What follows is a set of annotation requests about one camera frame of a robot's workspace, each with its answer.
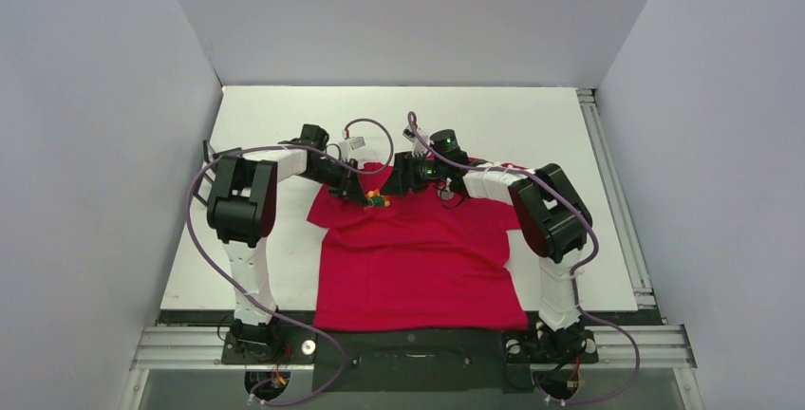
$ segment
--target table surface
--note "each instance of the table surface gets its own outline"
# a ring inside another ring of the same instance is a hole
[[[601,251],[579,277],[587,310],[636,310],[627,267],[615,231],[604,186],[590,145],[575,91],[559,87],[227,87],[215,121],[211,144],[216,150],[255,147],[298,136],[303,123],[328,130],[332,140],[354,118],[383,123],[397,151],[410,148],[401,132],[406,113],[415,110],[420,127],[435,132],[453,128],[471,156],[539,168],[559,164],[593,218]],[[388,144],[371,124],[350,128],[364,136],[360,161],[385,161]],[[277,220],[268,238],[271,290],[282,309],[315,310],[319,258],[326,230],[306,220],[319,184],[291,177],[279,184]],[[203,196],[209,193],[206,183]],[[228,270],[228,260],[206,210],[194,203],[191,216],[202,246]],[[509,232],[507,268],[525,310],[539,310],[537,257],[519,231]],[[582,256],[590,252],[590,244]],[[234,291],[201,258],[185,227],[161,303],[164,310],[234,309]]]

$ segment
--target red cloth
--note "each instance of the red cloth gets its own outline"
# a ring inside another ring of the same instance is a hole
[[[367,171],[379,168],[368,163]],[[378,190],[391,169],[361,176]],[[454,197],[446,203],[456,203]],[[524,329],[526,314],[503,266],[511,206],[467,199],[444,209],[435,190],[365,209],[323,187],[308,221],[329,228],[322,243],[314,325],[346,331],[418,327]]]

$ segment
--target gray wall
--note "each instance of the gray wall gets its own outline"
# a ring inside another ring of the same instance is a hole
[[[0,15],[0,408],[114,408],[220,88],[176,0]]]
[[[802,408],[805,0],[648,0],[598,93],[708,409]]]
[[[597,86],[646,0],[179,0],[224,84]]]

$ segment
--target white wall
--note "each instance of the white wall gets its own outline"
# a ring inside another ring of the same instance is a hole
[[[646,0],[179,0],[224,84],[596,86]]]
[[[802,408],[805,0],[648,0],[598,92],[708,409]]]
[[[176,0],[0,15],[0,408],[114,408],[220,88]]]

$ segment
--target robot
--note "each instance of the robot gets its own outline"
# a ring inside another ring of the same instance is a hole
[[[428,135],[421,129],[415,133],[410,127],[402,133],[412,142],[412,148],[395,154],[391,176],[379,196],[404,196],[435,187],[442,196],[489,198],[512,205],[526,243],[540,257],[542,304],[540,321],[531,333],[534,339],[526,334],[510,336],[504,340],[505,348],[511,352],[520,342],[536,341],[546,362],[580,349],[593,352],[594,343],[589,342],[592,336],[580,320],[571,284],[571,268],[578,262],[588,240],[585,228],[574,214],[561,203],[553,204],[553,197],[528,177],[506,171],[462,170],[430,157],[429,151],[416,138],[417,134],[424,137],[432,143],[433,150],[451,162],[479,170],[499,166],[470,158],[461,150],[454,130]],[[325,129],[306,124],[298,138],[284,143],[304,144],[325,151],[328,141],[329,133]],[[344,140],[335,145],[339,160],[357,169],[358,161],[350,157],[350,152],[362,147],[364,140],[345,135]],[[371,197],[367,197],[354,172],[306,150],[268,151],[260,155],[259,161],[226,153],[215,157],[220,157],[220,161],[207,199],[207,223],[223,243],[232,277],[263,306],[277,310],[265,259],[266,238],[276,218],[277,184],[288,177],[299,176],[328,186],[333,196],[350,202],[368,206]],[[567,199],[591,225],[587,206],[561,167],[552,163],[527,171]],[[235,298],[234,320],[227,344],[234,345],[236,351],[250,352],[250,361],[269,362],[281,353],[281,346],[291,335],[278,320],[239,291],[235,292]]]

